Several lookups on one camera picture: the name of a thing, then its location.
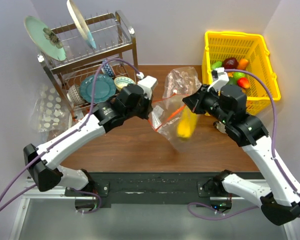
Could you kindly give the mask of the yellow toy banana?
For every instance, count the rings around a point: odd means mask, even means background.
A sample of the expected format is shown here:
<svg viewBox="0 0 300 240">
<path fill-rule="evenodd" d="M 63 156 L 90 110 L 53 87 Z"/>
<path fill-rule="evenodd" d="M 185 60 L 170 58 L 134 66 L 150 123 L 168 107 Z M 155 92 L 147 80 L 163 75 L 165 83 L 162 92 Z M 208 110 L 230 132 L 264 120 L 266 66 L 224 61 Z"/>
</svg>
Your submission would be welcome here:
<svg viewBox="0 0 300 240">
<path fill-rule="evenodd" d="M 191 138 L 196 129 L 198 119 L 199 116 L 197 114 L 193 113 L 189 108 L 185 107 L 182 111 L 180 120 L 177 125 L 177 136 L 182 139 Z"/>
</svg>

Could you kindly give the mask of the clear zip top bag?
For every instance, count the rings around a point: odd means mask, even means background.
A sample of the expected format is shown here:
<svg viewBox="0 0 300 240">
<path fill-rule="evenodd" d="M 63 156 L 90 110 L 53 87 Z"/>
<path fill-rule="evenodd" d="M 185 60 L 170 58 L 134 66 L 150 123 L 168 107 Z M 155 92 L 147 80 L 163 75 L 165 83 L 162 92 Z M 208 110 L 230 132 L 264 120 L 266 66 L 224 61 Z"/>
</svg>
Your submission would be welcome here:
<svg viewBox="0 0 300 240">
<path fill-rule="evenodd" d="M 194 133 L 189 139 L 177 136 L 177 126 L 180 121 L 182 111 L 188 108 L 183 103 L 183 98 L 188 94 L 173 94 L 168 98 L 154 101 L 152 112 L 148 122 L 152 129 L 169 141 L 178 152 L 186 152 L 194 142 Z"/>
</svg>

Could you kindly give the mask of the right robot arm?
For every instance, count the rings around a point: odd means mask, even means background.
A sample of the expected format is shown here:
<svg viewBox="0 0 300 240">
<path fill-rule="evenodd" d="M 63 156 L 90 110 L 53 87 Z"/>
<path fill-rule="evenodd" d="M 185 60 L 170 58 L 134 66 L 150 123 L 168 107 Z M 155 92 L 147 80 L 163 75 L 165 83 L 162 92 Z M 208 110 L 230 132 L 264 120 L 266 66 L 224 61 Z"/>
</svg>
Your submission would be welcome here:
<svg viewBox="0 0 300 240">
<path fill-rule="evenodd" d="M 193 113 L 208 113 L 224 124 L 226 134 L 248 154 L 268 183 L 262 187 L 224 170 L 208 184 L 217 196 L 240 196 L 259 207 L 277 226 L 300 218 L 300 184 L 280 156 L 273 156 L 276 151 L 271 149 L 269 132 L 258 117 L 247 113 L 247 96 L 240 87 L 225 85 L 217 92 L 203 84 L 182 101 Z"/>
</svg>

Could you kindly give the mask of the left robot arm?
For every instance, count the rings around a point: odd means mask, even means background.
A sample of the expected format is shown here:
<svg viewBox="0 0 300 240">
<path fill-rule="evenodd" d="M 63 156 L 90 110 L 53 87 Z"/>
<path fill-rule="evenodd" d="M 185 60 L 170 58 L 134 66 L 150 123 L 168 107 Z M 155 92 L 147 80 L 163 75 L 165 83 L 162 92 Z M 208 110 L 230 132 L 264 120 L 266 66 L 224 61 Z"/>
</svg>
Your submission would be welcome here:
<svg viewBox="0 0 300 240">
<path fill-rule="evenodd" d="M 91 114 L 53 140 L 39 146 L 28 144 L 23 149 L 24 159 L 39 191 L 62 186 L 89 196 L 94 190 L 94 181 L 88 172 L 67 168 L 61 163 L 86 143 L 122 126 L 126 120 L 132 117 L 148 119 L 155 87 L 144 80 L 129 84 L 118 94 L 98 103 Z"/>
</svg>

